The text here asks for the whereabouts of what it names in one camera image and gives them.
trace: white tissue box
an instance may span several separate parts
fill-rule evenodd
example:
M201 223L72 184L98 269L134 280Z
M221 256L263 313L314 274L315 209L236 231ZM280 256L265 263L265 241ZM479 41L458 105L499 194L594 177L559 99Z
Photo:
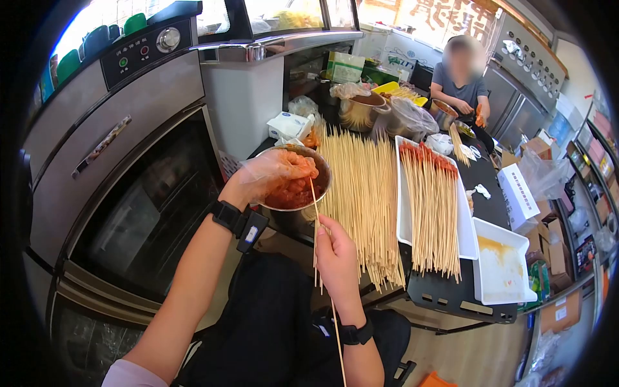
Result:
M271 118L269 125L269 137L274 139L302 140L311 131L311 119L287 113L279 113L275 118Z

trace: wooden floor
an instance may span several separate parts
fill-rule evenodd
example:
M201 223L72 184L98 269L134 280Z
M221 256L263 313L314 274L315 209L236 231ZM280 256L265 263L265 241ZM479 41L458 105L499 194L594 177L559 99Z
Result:
M261 241L260 250L278 251L295 261L313 275L311 248L301 245L281 234ZM361 285L369 283L365 276ZM377 292L364 297L364 303L379 297ZM315 291L312 307L330 303L326 293L321 297ZM437 328L450 329L477 323L443 313L416 307L405 300L395 301L385 308L393 308L409 320ZM516 368L526 346L526 317L514 324L494 324L471 331L435 336L431 331L411 328L409 348L402 359L412 360L417 367L409 376L406 387L416 387L432 371L449 383L459 387L512 387Z

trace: oven handle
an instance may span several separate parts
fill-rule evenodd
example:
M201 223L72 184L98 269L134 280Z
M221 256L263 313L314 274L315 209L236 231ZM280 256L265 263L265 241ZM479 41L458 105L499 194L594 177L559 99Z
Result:
M131 116L127 116L123 118L119 123L114 125L112 130L108 133L105 138L99 142L99 144L86 156L85 159L82 160L80 164L76 166L76 168L71 173L71 177L76 179L77 176L82 173L86 167L90 165L99 155L116 139L118 134L123 131L123 129L131 122Z

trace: black table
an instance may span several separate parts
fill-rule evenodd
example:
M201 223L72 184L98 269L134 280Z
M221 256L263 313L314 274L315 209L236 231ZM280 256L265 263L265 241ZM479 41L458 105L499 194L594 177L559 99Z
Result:
M326 117L327 122L329 122L329 118L331 118L329 116L332 116L334 112L331 109L327 111L321 109L321 113ZM473 194L473 216L509 230L507 208L503 199L503 192L498 185L496 171L490 162L490 156L488 155L486 147L481 141L465 135L461 135L461 139L463 144L475 146L482 155L481 159L470 161L470 168L456 160L465 189L474 189L476 185L482 184L491 194L490 199L485 199L478 193ZM264 149L272 147L274 144L275 139L266 139L254 151L251 157L254 157ZM259 211L270 219L269 227L273 228L275 231L310 247L314 246L313 227L307 227L300 232L291 232L279 227L273 221L273 217L268 209L260 207ZM411 246L399 243L399 249L404 273L407 276L408 286L406 290L397 289L383 297L368 302L364 304L365 309L374 308L378 305L393 302L400 298L406 298L418 307L438 310L450 315L480 321L476 324L454 329L441 329L411 323L411 326L414 328L434 331L437 335L462 332L489 324L511 324L515 322L517 317L517 304L492 305L491 307L486 307L475 299L473 265L471 260L460 260L462 280L457 284L454 278L446 279L441 277L439 273L426 272L422 276L419 272L412 272L410 258L412 252ZM374 290L375 286L370 284L361 289L360 293L361 296L364 296Z

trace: control panel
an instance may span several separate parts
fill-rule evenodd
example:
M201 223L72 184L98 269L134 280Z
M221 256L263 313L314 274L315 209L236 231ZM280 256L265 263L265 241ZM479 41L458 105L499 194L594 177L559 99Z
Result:
M191 24L189 19L182 20L138 37L123 38L116 44L112 52L101 58L108 90L149 64L191 47Z
M558 61L520 23L503 13L494 60L509 71L548 111L555 107L565 72Z

